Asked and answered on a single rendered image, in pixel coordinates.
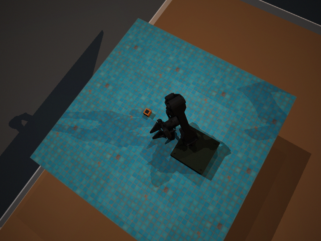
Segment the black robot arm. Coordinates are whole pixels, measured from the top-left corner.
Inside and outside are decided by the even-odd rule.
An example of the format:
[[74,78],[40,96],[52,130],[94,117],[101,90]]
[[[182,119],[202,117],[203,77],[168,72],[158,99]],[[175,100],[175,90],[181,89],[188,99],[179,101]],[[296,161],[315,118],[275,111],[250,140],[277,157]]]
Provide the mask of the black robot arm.
[[[186,101],[183,96],[180,94],[170,93],[165,97],[166,104],[166,114],[168,118],[172,118],[176,125],[180,125],[179,129],[181,134],[181,140],[183,144],[187,147],[193,147],[193,145],[199,140],[196,131],[189,125],[186,115]],[[172,137],[169,140],[175,139],[175,131],[174,129],[170,130]]]

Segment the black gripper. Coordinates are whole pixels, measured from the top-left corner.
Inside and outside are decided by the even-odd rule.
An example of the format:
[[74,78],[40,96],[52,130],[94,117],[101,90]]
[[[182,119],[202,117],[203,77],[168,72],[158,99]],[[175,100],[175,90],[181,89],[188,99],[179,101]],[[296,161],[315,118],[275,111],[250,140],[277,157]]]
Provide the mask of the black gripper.
[[152,139],[157,139],[162,137],[170,139],[172,137],[170,130],[172,130],[173,128],[176,129],[177,125],[172,118],[171,119],[168,118],[168,119],[169,120],[166,122],[162,121],[161,119],[157,120],[156,124],[150,131],[150,134],[156,131],[158,132],[152,137]]

